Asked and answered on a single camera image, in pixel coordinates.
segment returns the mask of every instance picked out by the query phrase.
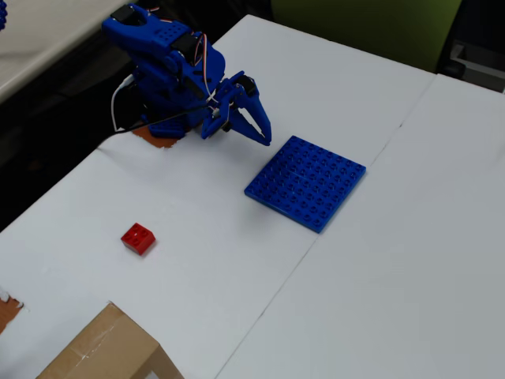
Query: lego baseplate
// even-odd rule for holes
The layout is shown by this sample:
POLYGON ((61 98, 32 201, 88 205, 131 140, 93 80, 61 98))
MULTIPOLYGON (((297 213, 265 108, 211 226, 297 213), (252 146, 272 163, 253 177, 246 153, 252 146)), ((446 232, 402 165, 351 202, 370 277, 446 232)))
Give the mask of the lego baseplate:
POLYGON ((320 233, 365 171, 358 163, 292 136, 244 192, 320 233))

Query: cardboard box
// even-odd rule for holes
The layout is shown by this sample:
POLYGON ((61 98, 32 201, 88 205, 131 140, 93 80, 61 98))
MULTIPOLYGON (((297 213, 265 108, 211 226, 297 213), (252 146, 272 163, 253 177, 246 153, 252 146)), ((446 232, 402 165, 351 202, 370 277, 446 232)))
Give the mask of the cardboard box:
POLYGON ((184 379, 158 342, 109 304, 39 379, 184 379))

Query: wire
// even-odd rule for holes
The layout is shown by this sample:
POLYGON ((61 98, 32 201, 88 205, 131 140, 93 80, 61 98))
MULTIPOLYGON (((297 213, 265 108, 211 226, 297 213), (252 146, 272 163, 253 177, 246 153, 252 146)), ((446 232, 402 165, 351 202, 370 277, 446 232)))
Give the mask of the wire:
POLYGON ((148 124, 140 124, 140 125, 137 125, 137 126, 134 126, 133 128, 130 128, 130 129, 124 129, 124 130, 117 130, 114 132, 114 134, 122 134, 122 133, 128 133, 128 132, 133 132, 134 130, 137 130, 137 129, 140 129, 140 128, 143 128, 145 126, 151 126, 151 125, 156 125, 156 124, 159 124, 161 122, 165 122, 165 121, 168 121, 168 120, 171 120, 172 118, 177 118, 177 117, 181 117, 185 114, 188 114, 188 113, 193 113, 193 112, 196 112, 196 111, 200 111, 202 109, 205 109, 207 108, 206 105, 202 106, 202 107, 195 107, 195 108, 191 108, 191 109, 188 109, 187 111, 183 111, 181 113, 177 113, 177 114, 174 114, 173 116, 169 116, 167 118, 164 118, 162 120, 158 120, 158 121, 154 121, 154 122, 149 122, 148 124))
POLYGON ((116 101, 116 95, 121 91, 124 87, 133 83, 133 75, 128 75, 125 80, 116 88, 114 93, 112 94, 112 99, 110 100, 110 116, 112 117, 112 125, 114 127, 114 132, 118 131, 118 127, 116 126, 116 117, 114 115, 114 102, 116 101))
POLYGON ((208 90, 208 85, 207 85, 207 35, 205 33, 204 33, 204 57, 203 57, 203 60, 204 60, 204 83, 205 83, 205 88, 207 89, 207 93, 208 93, 207 102, 209 102, 212 99, 216 103, 219 103, 219 101, 214 99, 214 96, 208 90))
POLYGON ((196 41, 196 48, 195 48, 195 58, 193 59, 193 66, 196 66, 200 61, 202 60, 202 57, 198 59, 198 62, 196 61, 196 56, 198 55, 198 47, 200 46, 200 42, 202 38, 204 37, 203 34, 200 34, 200 37, 198 37, 198 40, 196 41))

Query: chair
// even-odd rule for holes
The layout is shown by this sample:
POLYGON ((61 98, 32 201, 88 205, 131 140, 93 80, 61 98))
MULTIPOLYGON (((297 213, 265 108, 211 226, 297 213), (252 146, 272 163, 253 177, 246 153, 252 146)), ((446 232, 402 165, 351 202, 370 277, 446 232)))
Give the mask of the chair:
MULTIPOLYGON (((276 22, 430 72, 462 0, 271 0, 276 22)), ((454 72, 450 76, 462 75, 454 72)))

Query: white table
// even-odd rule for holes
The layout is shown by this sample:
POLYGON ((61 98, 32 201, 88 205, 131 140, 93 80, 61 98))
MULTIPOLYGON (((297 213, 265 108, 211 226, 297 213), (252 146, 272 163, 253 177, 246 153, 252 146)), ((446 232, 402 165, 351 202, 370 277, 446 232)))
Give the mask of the white table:
POLYGON ((102 144, 0 234, 2 287, 29 310, 2 333, 0 377, 36 375, 111 300, 186 379, 214 378, 317 237, 244 188, 292 134, 369 166, 435 77, 255 17, 216 47, 227 76, 256 79, 271 147, 235 132, 102 144), (135 222, 158 239, 144 258, 119 240, 135 222))
POLYGON ((0 103, 99 30, 127 0, 8 0, 0 32, 0 103))
POLYGON ((219 379, 505 376, 505 97, 437 77, 219 379))

